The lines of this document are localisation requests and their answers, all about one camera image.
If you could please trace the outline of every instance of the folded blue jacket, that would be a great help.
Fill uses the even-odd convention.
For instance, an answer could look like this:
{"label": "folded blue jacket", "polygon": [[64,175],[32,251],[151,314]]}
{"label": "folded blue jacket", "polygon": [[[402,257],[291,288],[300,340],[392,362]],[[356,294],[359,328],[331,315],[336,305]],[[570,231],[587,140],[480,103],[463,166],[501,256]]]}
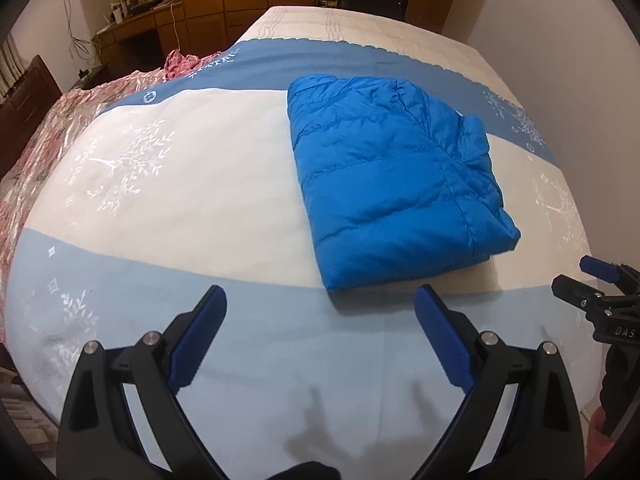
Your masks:
{"label": "folded blue jacket", "polygon": [[327,289],[434,276],[516,246],[480,119],[389,78],[304,76],[287,104]]}

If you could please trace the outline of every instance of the dark blue stripe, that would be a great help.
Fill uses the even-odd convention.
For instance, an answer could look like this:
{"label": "dark blue stripe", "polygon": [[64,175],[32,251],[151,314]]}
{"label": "dark blue stripe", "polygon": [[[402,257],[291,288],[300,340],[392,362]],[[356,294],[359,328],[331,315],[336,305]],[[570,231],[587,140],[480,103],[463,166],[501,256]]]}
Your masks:
{"label": "dark blue stripe", "polygon": [[133,94],[108,110],[122,105],[159,103],[182,90],[286,90],[300,76],[318,73],[407,79],[459,113],[480,117],[488,132],[555,164],[546,142],[525,111],[486,86],[440,66],[345,41],[241,41],[195,75]]}

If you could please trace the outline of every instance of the metal screw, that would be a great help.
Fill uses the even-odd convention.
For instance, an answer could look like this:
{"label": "metal screw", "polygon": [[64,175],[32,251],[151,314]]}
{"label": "metal screw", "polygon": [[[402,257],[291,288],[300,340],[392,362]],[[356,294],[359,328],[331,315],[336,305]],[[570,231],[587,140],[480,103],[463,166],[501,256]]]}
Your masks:
{"label": "metal screw", "polygon": [[547,355],[554,355],[558,352],[558,347],[552,341],[545,341],[542,343],[542,349]]}
{"label": "metal screw", "polygon": [[94,354],[97,349],[98,349],[97,341],[89,341],[87,344],[84,345],[85,354]]}
{"label": "metal screw", "polygon": [[142,336],[142,342],[147,346],[153,346],[160,341],[160,333],[152,330]]}
{"label": "metal screw", "polygon": [[491,332],[491,331],[482,332],[480,334],[480,339],[485,345],[488,345],[488,346],[493,346],[497,344],[499,341],[498,336],[495,335],[495,332]]}

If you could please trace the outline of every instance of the wrinkled fabric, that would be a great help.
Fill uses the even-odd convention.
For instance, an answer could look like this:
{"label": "wrinkled fabric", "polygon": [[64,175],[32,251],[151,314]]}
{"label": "wrinkled fabric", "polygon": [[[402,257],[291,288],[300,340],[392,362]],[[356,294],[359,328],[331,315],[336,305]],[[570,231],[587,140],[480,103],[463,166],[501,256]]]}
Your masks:
{"label": "wrinkled fabric", "polygon": [[391,78],[304,76],[287,101],[327,289],[426,278],[515,247],[480,119]]}
{"label": "wrinkled fabric", "polygon": [[123,97],[168,81],[207,64],[203,59],[172,51],[164,68],[135,71],[92,90],[72,88],[48,111],[20,159],[0,181],[0,342],[4,342],[4,301],[15,245],[40,189],[69,147],[102,111]]}

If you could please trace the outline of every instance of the bed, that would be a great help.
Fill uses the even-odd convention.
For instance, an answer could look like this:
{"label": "bed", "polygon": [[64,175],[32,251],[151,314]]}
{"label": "bed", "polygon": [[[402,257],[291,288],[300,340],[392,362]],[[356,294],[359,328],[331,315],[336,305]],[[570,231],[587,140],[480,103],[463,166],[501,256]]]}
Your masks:
{"label": "bed", "polygon": [[[300,75],[408,79],[489,133],[515,251],[430,280],[322,287],[296,179],[287,88]],[[273,7],[229,50],[106,107],[48,176],[6,288],[6,344],[54,418],[82,345],[162,331],[209,285],[228,314],[178,400],[230,478],[306,460],[345,479],[410,478],[462,401],[415,319],[428,281],[478,330],[561,349],[578,406],[601,345],[550,290],[590,254],[568,186],[535,125],[471,47],[340,9]],[[510,390],[496,418],[506,423]],[[164,465],[134,389],[132,415]],[[492,431],[476,465],[488,462]]]}

